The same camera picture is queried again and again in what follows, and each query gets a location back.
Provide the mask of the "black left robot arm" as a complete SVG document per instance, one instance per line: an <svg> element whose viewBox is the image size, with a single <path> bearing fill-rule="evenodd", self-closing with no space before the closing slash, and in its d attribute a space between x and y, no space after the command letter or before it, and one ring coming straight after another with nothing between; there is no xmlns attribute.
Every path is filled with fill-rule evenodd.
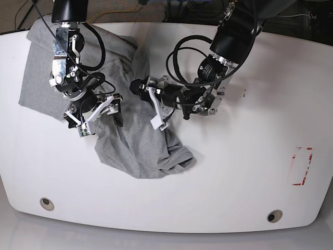
<svg viewBox="0 0 333 250"><path fill-rule="evenodd" d="M202 35L190 35L181 39L167 59L173 61L176 82L166 78L136 79L130 91L141 100L152 102L155 109L161 105L172 110L181 110L185 120L190 115L214 115L221 103L232 75L242 66L262 31L266 19L276 16L289 1L230 1L220 20L214 39ZM192 83L180 72L178 53L183 44L201 40L210 44L211 53L200 64L197 77Z"/></svg>

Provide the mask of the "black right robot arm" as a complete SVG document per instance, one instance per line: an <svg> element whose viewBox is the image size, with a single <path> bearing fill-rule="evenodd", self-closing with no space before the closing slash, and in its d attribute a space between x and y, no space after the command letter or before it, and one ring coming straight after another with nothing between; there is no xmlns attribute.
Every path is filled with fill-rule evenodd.
<svg viewBox="0 0 333 250"><path fill-rule="evenodd" d="M100 69L106 60L106 49L99 33L86 22L87 1L54 1L52 23L58 25L54 37L51 87L70 101L63 118L69 128L77 128L80 136L94 134L94 122L101 115L113 116L116 125L123 126L120 102L122 96L106 80ZM85 45L79 25L97 38L101 59L96 66L80 62Z"/></svg>

